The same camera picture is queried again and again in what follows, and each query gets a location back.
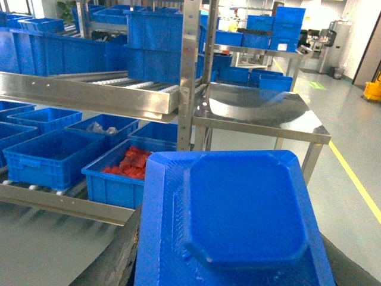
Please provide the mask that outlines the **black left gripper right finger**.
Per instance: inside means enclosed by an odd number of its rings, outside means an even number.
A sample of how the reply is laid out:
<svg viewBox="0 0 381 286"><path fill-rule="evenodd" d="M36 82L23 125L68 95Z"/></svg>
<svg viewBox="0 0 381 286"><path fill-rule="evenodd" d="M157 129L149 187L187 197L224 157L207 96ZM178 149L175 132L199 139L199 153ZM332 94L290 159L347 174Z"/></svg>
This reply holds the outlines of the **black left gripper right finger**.
<svg viewBox="0 0 381 286"><path fill-rule="evenodd" d="M380 286L380 281L346 256L330 240L321 234L324 247L338 286Z"/></svg>

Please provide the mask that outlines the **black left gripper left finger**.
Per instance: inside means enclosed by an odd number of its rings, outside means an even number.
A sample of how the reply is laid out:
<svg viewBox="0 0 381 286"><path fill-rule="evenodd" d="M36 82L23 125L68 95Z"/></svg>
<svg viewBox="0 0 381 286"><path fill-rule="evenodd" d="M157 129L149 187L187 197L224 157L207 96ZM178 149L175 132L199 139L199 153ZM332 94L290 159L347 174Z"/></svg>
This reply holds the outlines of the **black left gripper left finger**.
<svg viewBox="0 0 381 286"><path fill-rule="evenodd" d="M105 250L71 285L133 285L138 252L140 218L138 207Z"/></svg>

